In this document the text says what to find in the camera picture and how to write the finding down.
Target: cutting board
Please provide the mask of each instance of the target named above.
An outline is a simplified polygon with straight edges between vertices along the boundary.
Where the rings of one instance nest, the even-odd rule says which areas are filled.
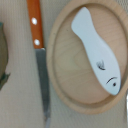
[[[84,6],[91,13],[97,33],[117,58],[122,83],[116,96],[110,95],[102,88],[91,68],[81,40],[71,29],[73,18]],[[81,113],[96,114],[118,103],[128,87],[127,32],[127,14],[113,0],[73,0],[61,11],[51,31],[47,48],[47,66],[53,87],[66,105]]]

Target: wooden cutting board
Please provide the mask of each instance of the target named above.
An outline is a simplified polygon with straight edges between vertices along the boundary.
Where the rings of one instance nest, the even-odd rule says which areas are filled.
[[[97,33],[118,60],[122,85],[117,96],[99,84],[81,40],[71,30],[71,22],[83,6],[89,9]],[[127,32],[127,14],[113,0],[73,0],[61,11],[51,31],[47,65],[56,93],[70,108],[95,114],[110,109],[122,98],[128,87]]]

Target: knife blade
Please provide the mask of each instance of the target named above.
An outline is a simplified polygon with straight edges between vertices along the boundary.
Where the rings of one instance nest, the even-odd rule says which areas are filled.
[[[46,66],[46,51],[43,41],[40,2],[39,0],[27,0],[27,7],[41,85],[45,126],[48,127],[50,121],[49,80]]]

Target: wooden knife handle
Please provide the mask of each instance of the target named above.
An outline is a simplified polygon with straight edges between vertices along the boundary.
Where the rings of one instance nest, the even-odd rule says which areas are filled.
[[[27,0],[28,13],[31,25],[33,46],[35,49],[44,48],[39,0]]]

